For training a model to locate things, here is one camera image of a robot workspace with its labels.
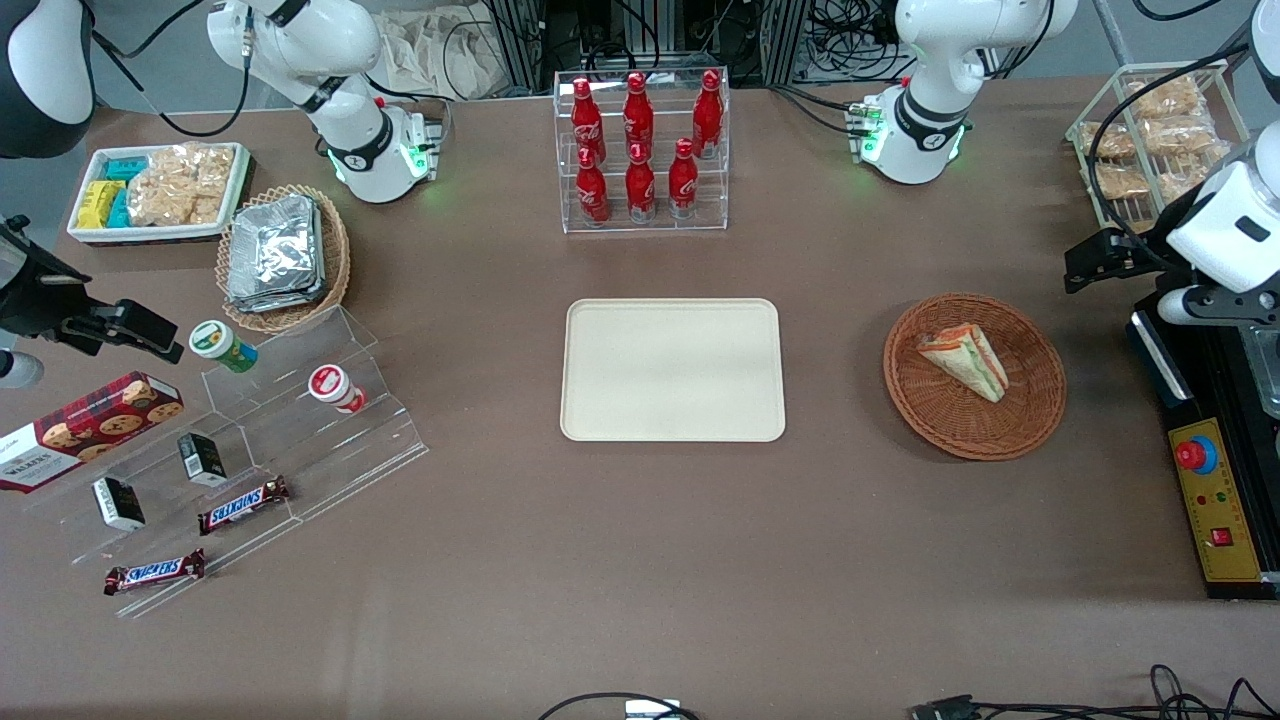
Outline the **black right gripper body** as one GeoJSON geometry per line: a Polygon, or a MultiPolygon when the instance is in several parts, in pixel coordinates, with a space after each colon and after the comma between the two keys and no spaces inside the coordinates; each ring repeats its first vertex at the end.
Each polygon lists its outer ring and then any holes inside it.
{"type": "Polygon", "coordinates": [[[91,275],[29,241],[27,218],[4,218],[1,328],[27,338],[61,341],[61,320],[87,313],[96,302],[91,275]]]}

